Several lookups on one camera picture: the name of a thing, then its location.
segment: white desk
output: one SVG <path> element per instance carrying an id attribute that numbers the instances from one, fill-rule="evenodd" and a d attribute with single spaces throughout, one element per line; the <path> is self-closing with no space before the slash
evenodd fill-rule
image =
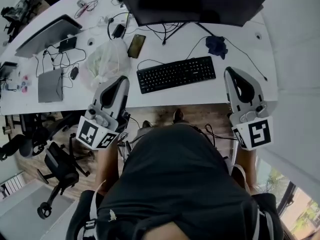
<path id="1" fill-rule="evenodd" d="M 38 103 L 38 79 L 36 78 L 37 60 L 35 58 L 25 59 L 15 57 L 16 49 L 36 31 L 50 23 L 62 14 L 68 14 L 72 18 L 79 9 L 78 0 L 61 0 L 51 6 L 49 9 L 34 19 L 9 45 L 0 57 L 0 62 L 11 61 L 18 62 L 18 69 L 12 74 L 11 78 L 15 79 L 20 72 L 21 75 L 28 74 L 32 84 L 28 87 L 27 93 L 1 91 L 0 101 L 1 113 L 10 114 L 27 114 L 40 112 L 68 111 L 68 110 L 85 110 L 92 102 L 94 93 L 88 90 L 78 76 L 73 81 L 73 88 L 63 88 L 64 99 L 61 102 Z M 76 47 L 84 49 L 87 56 L 92 53 L 96 47 L 108 40 L 106 27 L 95 27 L 99 17 L 115 13 L 121 13 L 118 6 L 113 6 L 111 0 L 99 0 L 97 7 L 91 12 L 85 12 L 76 21 L 79 22 L 85 31 L 78 35 Z M 114 30 L 117 24 L 110 26 L 110 32 Z M 131 71 L 129 73 L 130 90 L 127 101 L 127 107 L 147 107 L 147 106 L 165 106 L 165 105 L 187 105 L 187 104 L 214 104 L 226 103 L 226 87 L 224 82 L 224 70 L 226 67 L 236 67 L 242 69 L 261 84 L 264 99 L 266 101 L 276 101 L 278 99 L 278 86 L 275 61 L 268 31 L 264 25 L 263 18 L 258 14 L 252 21 L 247 22 L 244 27 L 203 24 L 208 30 L 217 36 L 228 38 L 233 44 L 246 52 L 254 61 L 260 71 L 268 78 L 266 82 L 259 72 L 255 69 L 250 60 L 232 45 L 226 42 L 229 50 L 222 60 L 220 57 L 211 56 L 216 73 L 216 79 L 188 84 L 175 88 L 156 91 L 148 94 L 141 94 L 137 79 L 137 65 L 139 62 L 152 59 L 162 63 L 170 63 L 186 59 L 192 48 L 200 38 L 208 34 L 193 23 L 176 32 L 162 46 L 162 41 L 156 37 L 152 31 L 137 30 L 132 34 L 126 34 L 124 41 L 129 46 L 134 34 L 146 36 L 145 43 L 142 47 L 138 59 L 130 59 Z M 127 33 L 137 28 L 135 20 L 131 19 Z M 153 29 L 163 31 L 162 25 L 154 25 Z M 256 33 L 260 33 L 262 39 L 256 38 Z M 88 46 L 88 39 L 95 38 L 95 43 Z M 197 45 L 189 58 L 208 56 L 208 48 L 205 46 L 205 38 Z M 83 52 L 79 50 L 68 51 L 71 63 L 83 58 Z M 38 74 L 42 73 L 42 52 L 37 55 L 39 59 Z M 146 61 L 140 65 L 140 69 L 155 66 L 157 63 Z M 52 70 L 50 56 L 44 59 L 44 71 Z M 69 85 L 68 79 L 64 79 L 64 85 Z"/>

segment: foot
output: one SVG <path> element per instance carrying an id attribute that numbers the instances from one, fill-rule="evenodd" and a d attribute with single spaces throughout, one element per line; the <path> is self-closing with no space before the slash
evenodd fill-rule
<path id="1" fill-rule="evenodd" d="M 148 127 L 152 127 L 151 123 L 149 123 L 149 121 L 145 120 L 142 123 L 142 128 L 148 128 Z"/>
<path id="2" fill-rule="evenodd" d="M 178 108 L 173 114 L 173 123 L 175 124 L 184 119 L 185 119 L 184 113 L 182 113 L 181 109 Z"/>

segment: gray laptop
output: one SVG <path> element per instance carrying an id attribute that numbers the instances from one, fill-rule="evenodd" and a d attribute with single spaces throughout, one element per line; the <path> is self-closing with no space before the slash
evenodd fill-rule
<path id="1" fill-rule="evenodd" d="M 63 95 L 63 69 L 59 68 L 43 73 L 38 77 L 38 102 L 61 102 Z"/>

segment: person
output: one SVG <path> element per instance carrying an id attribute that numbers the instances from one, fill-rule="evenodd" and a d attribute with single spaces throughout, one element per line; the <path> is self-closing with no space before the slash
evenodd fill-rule
<path id="1" fill-rule="evenodd" d="M 117 141 L 99 150 L 94 186 L 81 194 L 67 240 L 283 239 L 275 196 L 255 189 L 255 152 L 239 148 L 230 175 L 180 109 L 173 125 L 145 121 L 135 143 L 121 177 Z"/>

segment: chair backrest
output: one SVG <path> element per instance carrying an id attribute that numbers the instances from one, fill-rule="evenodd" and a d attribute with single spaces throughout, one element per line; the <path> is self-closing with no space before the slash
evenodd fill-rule
<path id="1" fill-rule="evenodd" d="M 44 162 L 59 181 L 67 180 L 72 183 L 71 185 L 79 181 L 79 174 L 70 156 L 55 142 L 52 142 L 50 147 L 46 149 Z"/>

